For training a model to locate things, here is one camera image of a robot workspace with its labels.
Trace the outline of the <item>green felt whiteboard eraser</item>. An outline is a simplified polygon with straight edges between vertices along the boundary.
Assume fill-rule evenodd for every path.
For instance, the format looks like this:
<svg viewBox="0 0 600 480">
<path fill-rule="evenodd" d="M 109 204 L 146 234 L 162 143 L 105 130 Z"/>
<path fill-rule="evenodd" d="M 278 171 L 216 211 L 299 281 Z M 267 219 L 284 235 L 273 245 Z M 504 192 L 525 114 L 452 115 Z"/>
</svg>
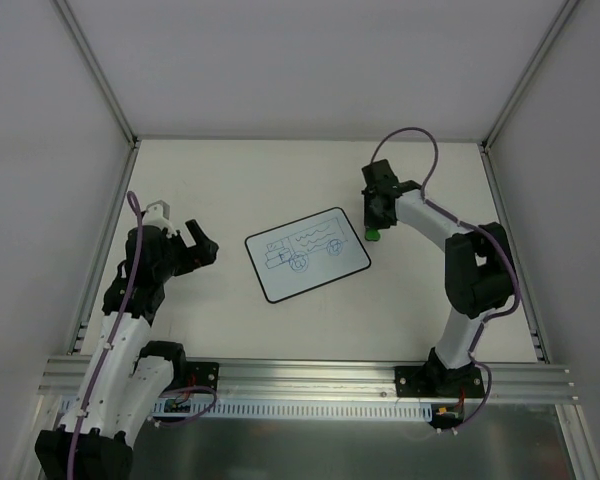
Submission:
<svg viewBox="0 0 600 480">
<path fill-rule="evenodd" d="M 377 229 L 368 228 L 365 230 L 364 238 L 369 242 L 378 242 L 381 239 L 381 234 Z"/>
</svg>

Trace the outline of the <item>small black-framed whiteboard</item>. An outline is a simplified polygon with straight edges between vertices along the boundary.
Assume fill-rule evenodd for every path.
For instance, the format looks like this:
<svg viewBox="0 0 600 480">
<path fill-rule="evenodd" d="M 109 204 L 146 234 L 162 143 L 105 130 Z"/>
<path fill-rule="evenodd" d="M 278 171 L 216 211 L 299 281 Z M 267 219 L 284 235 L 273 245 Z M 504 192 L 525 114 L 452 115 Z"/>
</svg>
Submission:
<svg viewBox="0 0 600 480">
<path fill-rule="evenodd" d="M 277 304 L 367 270 L 371 258 L 345 211 L 333 207 L 248 236 L 266 301 Z"/>
</svg>

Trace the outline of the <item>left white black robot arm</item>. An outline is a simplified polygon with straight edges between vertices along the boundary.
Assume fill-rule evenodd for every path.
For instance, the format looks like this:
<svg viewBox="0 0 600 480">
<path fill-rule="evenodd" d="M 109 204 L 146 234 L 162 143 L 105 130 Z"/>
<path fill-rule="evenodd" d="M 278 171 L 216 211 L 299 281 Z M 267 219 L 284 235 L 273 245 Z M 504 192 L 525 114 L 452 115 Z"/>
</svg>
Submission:
<svg viewBox="0 0 600 480">
<path fill-rule="evenodd" d="M 105 292 L 100 337 L 76 399 L 57 427 L 36 439 L 47 478 L 127 479 L 135 440 L 162 395 L 208 395 L 205 412 L 216 404 L 215 387 L 192 378 L 183 345 L 150 337 L 167 281 L 217 258 L 218 244 L 196 220 L 187 221 L 186 228 L 192 245 L 167 219 L 150 213 L 129 231 L 126 257 Z"/>
</svg>

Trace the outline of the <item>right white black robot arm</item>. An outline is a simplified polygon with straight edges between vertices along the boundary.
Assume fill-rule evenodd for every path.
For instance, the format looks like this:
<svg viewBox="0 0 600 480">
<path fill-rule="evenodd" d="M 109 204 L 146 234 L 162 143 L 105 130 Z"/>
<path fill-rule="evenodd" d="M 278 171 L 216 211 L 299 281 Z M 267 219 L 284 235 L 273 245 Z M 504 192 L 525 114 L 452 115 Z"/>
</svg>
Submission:
<svg viewBox="0 0 600 480">
<path fill-rule="evenodd" d="M 379 240 L 382 230 L 402 223 L 444 254 L 450 315 L 426 362 L 397 386 L 398 393 L 458 395 L 471 387 L 479 372 L 472 353 L 486 323 L 505 316 L 510 299 L 519 301 L 507 234 L 497 222 L 475 226 L 460 220 L 426 198 L 417 182 L 399 181 L 387 160 L 369 163 L 362 168 L 362 175 L 367 241 Z"/>
</svg>

